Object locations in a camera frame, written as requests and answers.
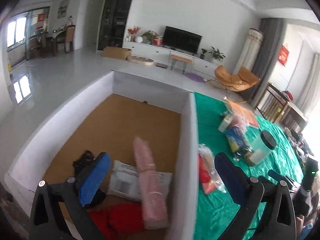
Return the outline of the clear jar with black lid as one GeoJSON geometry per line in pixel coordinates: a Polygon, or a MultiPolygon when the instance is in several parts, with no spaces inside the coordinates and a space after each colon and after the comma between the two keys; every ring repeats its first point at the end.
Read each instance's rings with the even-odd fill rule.
{"type": "Polygon", "coordinates": [[[251,143],[251,149],[244,155],[244,160],[250,166],[259,165],[276,148],[277,142],[273,135],[263,130],[251,143]]]}

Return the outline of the black display cabinet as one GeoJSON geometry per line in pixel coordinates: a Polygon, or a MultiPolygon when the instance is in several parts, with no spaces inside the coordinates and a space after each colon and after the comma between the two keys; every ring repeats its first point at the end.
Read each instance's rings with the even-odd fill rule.
{"type": "Polygon", "coordinates": [[[121,47],[132,0],[105,0],[101,17],[98,50],[121,47]]]}

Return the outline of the white mailer pouch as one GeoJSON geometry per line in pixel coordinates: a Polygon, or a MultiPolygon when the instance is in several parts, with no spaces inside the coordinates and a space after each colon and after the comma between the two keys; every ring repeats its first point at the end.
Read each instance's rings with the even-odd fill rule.
{"type": "MultiPolygon", "coordinates": [[[[161,193],[166,199],[170,191],[172,173],[158,172],[157,174],[161,193]]],[[[134,166],[115,160],[109,179],[107,194],[140,202],[141,196],[138,169],[134,166]]]]}

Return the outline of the orange lounge chair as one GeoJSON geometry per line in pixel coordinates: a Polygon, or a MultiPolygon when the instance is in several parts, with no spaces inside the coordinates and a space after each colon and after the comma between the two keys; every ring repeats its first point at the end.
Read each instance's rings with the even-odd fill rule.
{"type": "Polygon", "coordinates": [[[260,79],[245,67],[241,67],[237,74],[229,74],[223,65],[215,69],[215,77],[208,83],[217,88],[233,92],[242,92],[256,86],[260,79]]]}

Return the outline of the green potted plant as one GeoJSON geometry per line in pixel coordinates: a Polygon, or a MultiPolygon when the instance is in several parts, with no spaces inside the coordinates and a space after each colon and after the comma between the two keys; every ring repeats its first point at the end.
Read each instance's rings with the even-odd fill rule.
{"type": "Polygon", "coordinates": [[[219,49],[214,48],[213,46],[211,46],[211,50],[209,54],[211,55],[212,60],[216,62],[223,62],[224,59],[226,58],[224,53],[222,53],[219,49]]]}

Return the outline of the white tv cabinet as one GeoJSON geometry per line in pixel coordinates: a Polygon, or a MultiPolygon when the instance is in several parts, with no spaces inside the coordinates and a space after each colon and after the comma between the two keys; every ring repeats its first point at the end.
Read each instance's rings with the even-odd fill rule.
{"type": "Polygon", "coordinates": [[[132,55],[152,59],[155,63],[167,65],[169,68],[179,69],[211,79],[215,77],[216,64],[202,60],[179,51],[152,46],[144,43],[123,42],[123,48],[131,49],[132,55]]]}

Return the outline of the small wooden bench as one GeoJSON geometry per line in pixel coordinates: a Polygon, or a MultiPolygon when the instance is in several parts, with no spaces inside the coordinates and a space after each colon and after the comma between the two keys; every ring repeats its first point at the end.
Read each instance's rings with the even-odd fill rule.
{"type": "Polygon", "coordinates": [[[173,70],[173,68],[174,68],[174,66],[175,66],[177,61],[183,63],[183,72],[182,72],[182,74],[185,73],[187,65],[189,65],[189,64],[192,65],[193,64],[193,61],[191,59],[188,59],[188,58],[185,58],[185,57],[181,57],[181,56],[178,56],[178,55],[175,55],[175,54],[171,55],[170,58],[172,59],[170,70],[173,70]]]}

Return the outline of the red packet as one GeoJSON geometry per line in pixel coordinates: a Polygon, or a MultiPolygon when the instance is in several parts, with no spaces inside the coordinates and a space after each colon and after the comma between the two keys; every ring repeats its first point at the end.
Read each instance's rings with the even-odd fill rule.
{"type": "Polygon", "coordinates": [[[145,231],[142,205],[137,202],[107,206],[89,216],[105,239],[126,239],[145,231]]]}

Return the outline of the green satin tablecloth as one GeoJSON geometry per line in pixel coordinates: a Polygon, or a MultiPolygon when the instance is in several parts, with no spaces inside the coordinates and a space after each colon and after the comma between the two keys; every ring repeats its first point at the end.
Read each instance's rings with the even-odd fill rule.
{"type": "MultiPolygon", "coordinates": [[[[226,111],[226,104],[206,95],[195,93],[199,143],[205,144],[213,154],[223,152],[232,158],[231,148],[227,137],[219,132],[221,114],[226,111]]],[[[240,159],[235,165],[240,167],[247,176],[267,176],[269,170],[274,170],[283,176],[288,176],[300,183],[303,171],[297,157],[280,127],[257,117],[259,128],[248,127],[246,139],[252,142],[262,130],[270,132],[277,142],[275,150],[257,166],[249,166],[240,159]]],[[[221,233],[234,218],[239,206],[234,204],[229,193],[215,190],[205,194],[199,189],[197,215],[194,239],[218,239],[221,233]]]]}

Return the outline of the red flower vase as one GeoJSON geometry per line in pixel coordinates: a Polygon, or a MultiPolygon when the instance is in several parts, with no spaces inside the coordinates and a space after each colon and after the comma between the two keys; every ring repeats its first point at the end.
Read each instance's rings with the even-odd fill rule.
{"type": "Polygon", "coordinates": [[[131,41],[131,42],[134,41],[135,37],[140,32],[140,30],[141,30],[141,27],[139,27],[139,26],[134,26],[132,28],[128,28],[127,32],[128,32],[128,35],[129,35],[129,41],[131,41]]]}

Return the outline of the grey curtain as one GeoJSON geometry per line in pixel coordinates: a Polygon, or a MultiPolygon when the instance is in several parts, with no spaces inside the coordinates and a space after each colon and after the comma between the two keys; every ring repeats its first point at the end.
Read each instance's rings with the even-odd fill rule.
{"type": "Polygon", "coordinates": [[[286,22],[283,18],[263,18],[259,28],[264,38],[252,68],[252,73],[260,79],[259,84],[250,92],[254,108],[258,105],[276,64],[285,36],[286,22]]]}

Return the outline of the blue snack bag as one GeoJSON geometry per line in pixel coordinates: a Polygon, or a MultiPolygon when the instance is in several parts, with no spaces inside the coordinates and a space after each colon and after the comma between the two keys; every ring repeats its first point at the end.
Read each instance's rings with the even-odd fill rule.
{"type": "Polygon", "coordinates": [[[225,132],[231,152],[237,155],[245,155],[249,149],[244,133],[238,126],[230,126],[225,132]]]}

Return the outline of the orange book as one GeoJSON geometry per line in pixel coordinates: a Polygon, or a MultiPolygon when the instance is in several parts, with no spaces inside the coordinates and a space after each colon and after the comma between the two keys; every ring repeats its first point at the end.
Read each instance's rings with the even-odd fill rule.
{"type": "Polygon", "coordinates": [[[245,119],[249,126],[258,129],[259,123],[254,113],[245,107],[242,107],[240,104],[228,101],[226,104],[228,110],[230,110],[233,114],[236,114],[243,119],[245,119]]]}

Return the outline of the pink roll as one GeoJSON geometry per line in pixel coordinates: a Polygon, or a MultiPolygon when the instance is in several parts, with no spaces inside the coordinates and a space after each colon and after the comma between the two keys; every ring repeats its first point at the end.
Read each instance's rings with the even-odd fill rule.
{"type": "Polygon", "coordinates": [[[139,137],[133,141],[133,151],[138,169],[144,228],[147,230],[166,228],[169,224],[167,205],[161,193],[152,152],[148,143],[139,137]]]}

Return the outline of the brown cardboard box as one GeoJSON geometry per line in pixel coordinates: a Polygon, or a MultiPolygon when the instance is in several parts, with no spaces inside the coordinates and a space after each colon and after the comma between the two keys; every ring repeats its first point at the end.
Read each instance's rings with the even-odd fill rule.
{"type": "Polygon", "coordinates": [[[103,49],[102,56],[112,59],[126,60],[129,56],[131,56],[131,54],[131,49],[119,47],[106,47],[103,49]]]}

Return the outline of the black television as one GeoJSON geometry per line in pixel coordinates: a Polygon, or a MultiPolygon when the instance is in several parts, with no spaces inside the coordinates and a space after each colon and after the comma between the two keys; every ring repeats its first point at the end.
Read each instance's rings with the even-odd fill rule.
{"type": "Polygon", "coordinates": [[[182,29],[166,26],[162,38],[164,46],[196,54],[202,36],[182,29]]]}

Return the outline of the black item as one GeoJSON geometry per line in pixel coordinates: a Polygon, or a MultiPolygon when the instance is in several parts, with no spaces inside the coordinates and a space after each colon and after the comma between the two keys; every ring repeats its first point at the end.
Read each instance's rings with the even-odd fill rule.
{"type": "Polygon", "coordinates": [[[73,161],[73,168],[74,168],[74,176],[77,177],[80,172],[91,165],[95,161],[95,156],[89,150],[85,150],[84,153],[78,158],[76,161],[73,161]]]}

